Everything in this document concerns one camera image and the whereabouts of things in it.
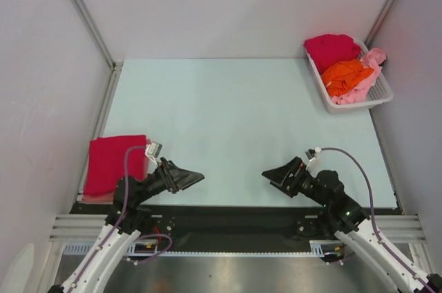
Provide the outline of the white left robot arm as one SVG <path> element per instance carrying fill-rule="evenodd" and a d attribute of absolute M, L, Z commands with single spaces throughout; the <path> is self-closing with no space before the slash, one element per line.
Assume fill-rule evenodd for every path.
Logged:
<path fill-rule="evenodd" d="M 117 183 L 113 204 L 93 246 L 75 271 L 49 292 L 101 292 L 127 249 L 137 240 L 172 238 L 154 231 L 155 218 L 142 203 L 162 192 L 177 193 L 204 180 L 204 174 L 181 169 L 166 158 L 160 158 L 154 172 L 144 180 L 128 174 L 129 154 L 124 156 L 124 176 Z"/>

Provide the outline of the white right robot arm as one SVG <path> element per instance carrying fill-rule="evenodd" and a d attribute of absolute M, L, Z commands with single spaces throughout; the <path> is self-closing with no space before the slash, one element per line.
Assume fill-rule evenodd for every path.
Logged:
<path fill-rule="evenodd" d="M 408 259 L 381 232 L 368 214 L 346 194 L 336 171 L 310 174 L 299 157 L 262 172 L 270 184 L 293 198 L 302 194 L 322 206 L 313 220 L 314 231 L 337 238 L 361 258 L 392 292 L 440 292 L 441 276 L 430 274 Z"/>

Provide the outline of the orange t-shirt in basket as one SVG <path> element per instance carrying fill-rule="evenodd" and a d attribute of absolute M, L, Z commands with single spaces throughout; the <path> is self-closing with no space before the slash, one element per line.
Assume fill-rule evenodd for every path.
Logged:
<path fill-rule="evenodd" d="M 374 72 L 359 59 L 341 61 L 330 66 L 321 76 L 330 97 L 339 97 L 353 90 Z"/>

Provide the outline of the crimson t-shirt in basket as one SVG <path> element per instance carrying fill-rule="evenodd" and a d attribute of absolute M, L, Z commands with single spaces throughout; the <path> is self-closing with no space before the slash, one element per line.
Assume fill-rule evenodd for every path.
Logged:
<path fill-rule="evenodd" d="M 347 35 L 325 34 L 307 39 L 304 48 L 320 75 L 335 63 L 356 59 L 361 53 L 361 47 Z"/>

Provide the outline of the light pink t-shirt in basket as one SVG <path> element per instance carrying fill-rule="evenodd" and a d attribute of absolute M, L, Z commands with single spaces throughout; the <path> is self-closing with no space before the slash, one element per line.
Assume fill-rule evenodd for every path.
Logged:
<path fill-rule="evenodd" d="M 337 105 L 355 104 L 364 102 L 367 97 L 368 90 L 374 85 L 377 77 L 381 74 L 381 65 L 386 60 L 387 55 L 380 48 L 373 48 L 367 54 L 363 55 L 359 60 L 366 66 L 373 68 L 374 72 L 361 81 L 353 90 L 339 97 L 330 97 L 330 100 Z"/>

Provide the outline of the left aluminium side rail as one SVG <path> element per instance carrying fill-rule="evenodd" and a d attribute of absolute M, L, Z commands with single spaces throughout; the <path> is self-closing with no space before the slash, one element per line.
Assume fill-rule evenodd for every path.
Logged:
<path fill-rule="evenodd" d="M 123 65 L 124 65 L 124 62 L 116 62 L 115 65 L 110 69 L 110 72 L 108 74 L 106 86 L 104 87 L 104 91 L 100 97 L 98 111 L 97 111 L 96 117 L 94 119 L 93 130 L 92 130 L 92 133 L 89 137 L 89 141 L 86 142 L 86 157 L 84 158 L 83 164 L 81 166 L 79 180 L 77 183 L 77 193 L 82 192 L 84 185 L 86 183 L 86 176 L 87 176 L 87 172 L 88 172 L 90 141 L 95 140 L 98 137 L 101 137 L 104 132 L 104 128 L 106 126 L 108 114 L 111 109 L 111 104 L 113 101 L 113 97 L 115 95 L 117 83 L 118 83 L 119 76 L 121 74 Z"/>

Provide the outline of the aluminium side rail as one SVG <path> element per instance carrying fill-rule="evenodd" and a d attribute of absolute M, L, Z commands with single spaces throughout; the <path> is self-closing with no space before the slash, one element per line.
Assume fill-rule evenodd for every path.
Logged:
<path fill-rule="evenodd" d="M 116 62 L 115 65 L 110 69 L 110 72 L 108 74 L 106 86 L 104 87 L 104 91 L 100 97 L 98 111 L 97 111 L 96 117 L 94 119 L 93 130 L 92 130 L 92 133 L 89 137 L 89 141 L 86 142 L 86 157 L 84 158 L 83 164 L 81 166 L 79 180 L 77 183 L 77 193 L 82 192 L 84 185 L 86 183 L 86 176 L 87 176 L 87 172 L 88 172 L 90 141 L 95 140 L 98 137 L 101 137 L 104 132 L 104 128 L 106 126 L 108 114 L 111 109 L 111 104 L 113 101 L 113 97 L 115 95 L 117 83 L 118 83 L 119 76 L 121 74 L 123 65 L 124 65 L 124 62 Z"/>
<path fill-rule="evenodd" d="M 396 203 L 397 203 L 397 207 L 401 211 L 401 213 L 404 214 L 405 210 L 403 208 L 403 203 L 401 202 L 400 193 L 398 192 L 398 189 L 397 189 L 397 186 L 396 186 L 396 176 L 395 176 L 395 172 L 394 172 L 394 169 L 393 169 L 393 166 L 392 166 L 392 163 L 391 163 L 390 155 L 389 155 L 389 153 L 387 151 L 387 144 L 386 144 L 386 141 L 385 141 L 385 137 L 384 137 L 383 132 L 382 132 L 382 130 L 380 128 L 380 125 L 378 123 L 378 119 L 377 119 L 377 116 L 376 116 L 376 114 L 374 112 L 374 109 L 370 108 L 369 109 L 369 114 L 370 114 L 370 117 L 372 119 L 372 123 L 373 123 L 373 126 L 374 126 L 376 137 L 378 139 L 379 147 L 380 147 L 380 150 L 381 150 L 381 153 L 382 153 L 382 156 L 383 156 L 383 161 L 385 163 L 387 174 L 388 174 L 388 177 L 390 179 L 390 184 L 392 186 L 393 194 L 394 194 L 394 197 L 395 197 L 395 200 L 396 200 Z"/>

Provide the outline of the right aluminium side rail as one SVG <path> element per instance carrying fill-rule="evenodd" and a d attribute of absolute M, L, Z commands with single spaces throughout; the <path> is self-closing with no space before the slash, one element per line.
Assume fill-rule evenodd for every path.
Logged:
<path fill-rule="evenodd" d="M 394 194 L 394 197 L 395 197 L 395 200 L 396 200 L 396 203 L 397 203 L 397 207 L 401 211 L 401 213 L 404 214 L 405 210 L 403 208 L 403 203 L 401 202 L 400 193 L 398 192 L 398 189 L 397 189 L 397 186 L 396 186 L 396 176 L 395 176 L 395 172 L 394 172 L 394 169 L 393 169 L 393 166 L 392 166 L 392 163 L 391 163 L 390 155 L 389 155 L 389 153 L 387 151 L 387 144 L 386 144 L 386 141 L 385 141 L 385 137 L 384 137 L 383 132 L 382 132 L 382 130 L 380 128 L 380 125 L 378 123 L 378 119 L 377 119 L 377 116 L 376 116 L 376 114 L 374 112 L 374 109 L 370 108 L 369 109 L 369 114 L 370 114 L 370 117 L 372 119 L 372 123 L 373 123 L 373 126 L 374 126 L 376 137 L 378 139 L 379 147 L 380 147 L 380 150 L 381 150 L 381 153 L 382 153 L 382 156 L 383 156 L 383 161 L 385 163 L 387 174 L 388 174 L 388 177 L 390 179 L 390 184 L 392 186 L 393 194 Z"/>

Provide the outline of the aluminium front frame rail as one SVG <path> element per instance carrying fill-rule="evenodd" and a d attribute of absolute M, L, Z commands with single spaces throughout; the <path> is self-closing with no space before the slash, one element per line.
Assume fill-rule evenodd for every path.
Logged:
<path fill-rule="evenodd" d="M 51 239 L 68 240 L 95 239 L 104 224 L 104 214 L 61 214 L 57 215 Z M 426 244 L 421 222 L 417 215 L 378 215 L 377 227 L 393 243 Z"/>

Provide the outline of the left aluminium corner post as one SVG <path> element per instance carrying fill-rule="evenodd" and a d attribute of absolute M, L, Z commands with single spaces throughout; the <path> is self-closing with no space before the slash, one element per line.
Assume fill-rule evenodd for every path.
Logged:
<path fill-rule="evenodd" d="M 99 31 L 99 28 L 97 27 L 97 24 L 95 23 L 93 16 L 89 12 L 89 9 L 87 8 L 84 0 L 71 0 L 71 2 L 73 3 L 74 8 L 79 14 L 80 19 L 82 20 L 86 30 L 91 36 L 91 39 L 96 45 L 99 53 L 106 62 L 106 65 L 111 70 L 114 69 L 115 67 L 114 59 L 111 57 L 110 51 L 107 48 L 107 45 L 104 42 L 104 39 Z"/>

